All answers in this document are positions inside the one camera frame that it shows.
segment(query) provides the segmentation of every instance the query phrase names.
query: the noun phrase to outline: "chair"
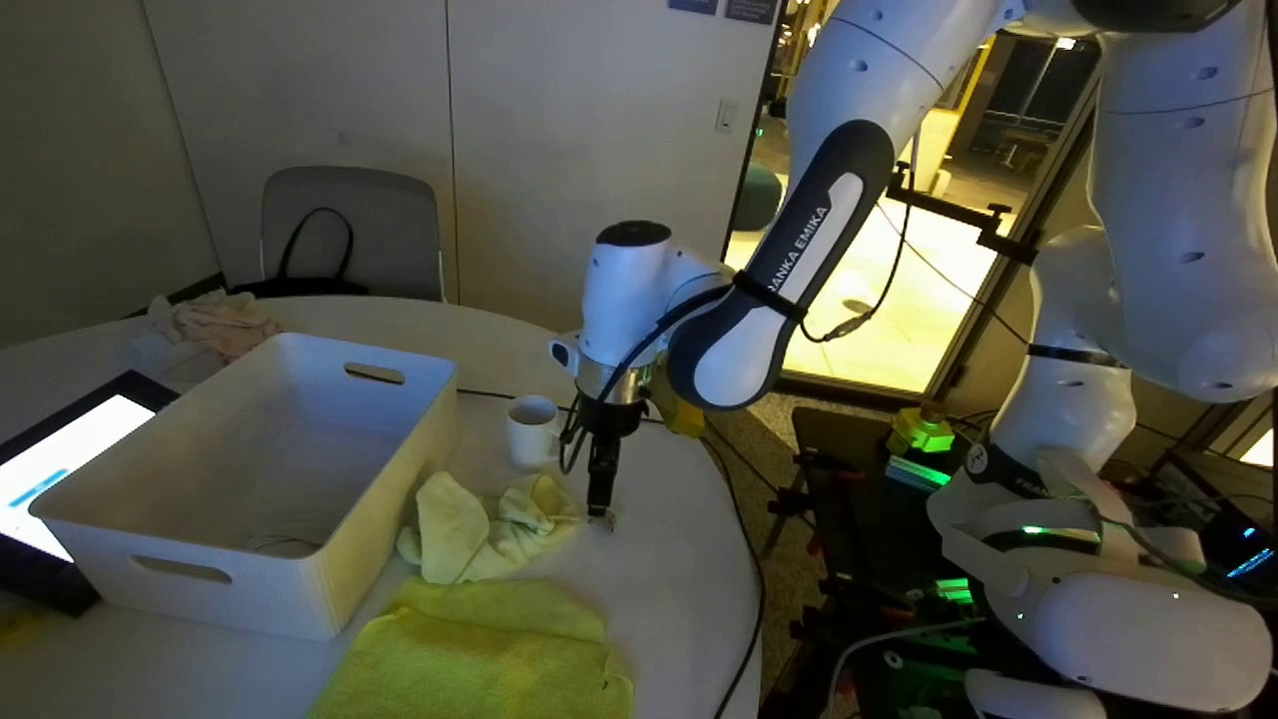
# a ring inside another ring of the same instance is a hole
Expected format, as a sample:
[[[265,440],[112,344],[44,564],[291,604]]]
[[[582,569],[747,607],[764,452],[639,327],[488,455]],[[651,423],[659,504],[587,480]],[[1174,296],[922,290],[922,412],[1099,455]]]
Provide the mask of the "chair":
[[[377,166],[278,166],[265,184],[261,296],[377,290],[442,300],[435,192]]]

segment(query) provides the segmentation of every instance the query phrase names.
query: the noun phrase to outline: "white plastic bin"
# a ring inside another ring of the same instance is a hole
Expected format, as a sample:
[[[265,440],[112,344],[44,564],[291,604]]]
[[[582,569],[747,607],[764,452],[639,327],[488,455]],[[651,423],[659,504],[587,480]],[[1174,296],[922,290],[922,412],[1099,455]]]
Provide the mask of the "white plastic bin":
[[[456,362],[277,336],[32,504],[106,604],[335,633],[456,441]]]

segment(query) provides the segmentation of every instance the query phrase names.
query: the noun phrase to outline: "white cup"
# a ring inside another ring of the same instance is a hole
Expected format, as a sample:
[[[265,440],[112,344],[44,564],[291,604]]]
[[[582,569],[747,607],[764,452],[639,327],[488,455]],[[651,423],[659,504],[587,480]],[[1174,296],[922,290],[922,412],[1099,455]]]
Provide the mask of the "white cup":
[[[519,395],[507,412],[507,452],[519,471],[555,467],[560,401],[552,395]]]

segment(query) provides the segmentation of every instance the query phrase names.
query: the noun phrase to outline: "round white table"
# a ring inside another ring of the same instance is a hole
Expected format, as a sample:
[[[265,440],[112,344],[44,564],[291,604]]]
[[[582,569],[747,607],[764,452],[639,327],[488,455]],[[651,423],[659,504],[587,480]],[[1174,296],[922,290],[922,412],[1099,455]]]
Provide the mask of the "round white table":
[[[498,395],[571,399],[547,359],[552,330],[456,304],[418,300],[273,300],[286,330],[383,344],[459,362],[459,423],[451,471],[479,493],[498,489]],[[0,352],[0,440],[46,415],[125,366],[165,366],[153,322],[98,322]],[[355,628],[411,576],[386,559],[379,581],[341,638],[243,633],[125,607],[78,617],[38,617],[0,638],[2,713],[306,713]],[[623,441],[613,521],[582,521],[522,576],[542,576],[587,599],[612,628],[633,677],[633,713],[707,719],[741,661],[756,628],[756,567],[729,493],[704,441],[641,423]],[[760,709],[760,652],[728,713]]]

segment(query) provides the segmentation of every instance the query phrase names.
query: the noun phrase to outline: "yellow cloth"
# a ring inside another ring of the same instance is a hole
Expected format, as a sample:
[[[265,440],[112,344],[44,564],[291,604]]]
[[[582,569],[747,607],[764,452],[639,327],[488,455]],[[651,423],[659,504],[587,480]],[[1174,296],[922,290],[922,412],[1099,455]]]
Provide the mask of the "yellow cloth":
[[[560,473],[527,473],[502,489],[494,516],[456,473],[435,471],[411,493],[411,521],[398,553],[428,581],[498,580],[527,567],[571,533],[566,488]]]
[[[407,581],[359,628],[317,719],[623,719],[632,677],[600,613],[552,581]]]

